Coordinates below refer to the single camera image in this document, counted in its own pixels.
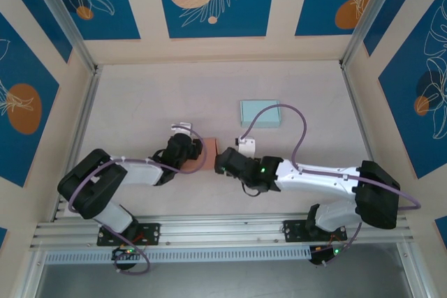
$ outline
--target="small box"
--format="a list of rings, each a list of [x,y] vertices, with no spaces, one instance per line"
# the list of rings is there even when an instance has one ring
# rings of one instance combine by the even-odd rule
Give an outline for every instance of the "small box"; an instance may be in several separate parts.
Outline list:
[[[254,117],[264,108],[279,104],[277,100],[241,100],[241,126],[248,128]],[[279,107],[265,111],[254,124],[254,128],[278,128],[281,125],[281,110]]]

